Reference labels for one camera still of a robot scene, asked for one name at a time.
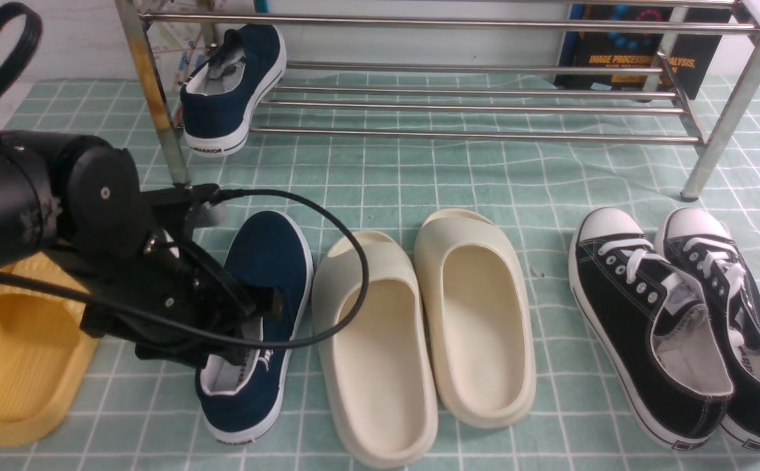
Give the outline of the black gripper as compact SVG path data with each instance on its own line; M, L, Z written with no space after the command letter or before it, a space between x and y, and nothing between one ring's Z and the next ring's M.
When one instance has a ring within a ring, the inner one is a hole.
M273 287L232 281L191 240L190 208L218 193L216 184L141 192L79 190L58 217L58 242L47 256L91 296L79 328L95 339L134 343L141 360L192 368L209 361L242 366L256 349L207 343L188 333L137 319L132 308L191 329L234 335L245 315L281 321L284 299Z

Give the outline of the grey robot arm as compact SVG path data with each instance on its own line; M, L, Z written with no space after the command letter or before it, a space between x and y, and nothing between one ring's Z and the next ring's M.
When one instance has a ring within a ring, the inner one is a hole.
M86 290L79 328L134 343L141 360L237 366L243 325L271 313L273 291L232 277L192 241L216 184L142 191L131 153L96 136L0 132L0 269L44 254ZM36 284L30 275L0 287Z

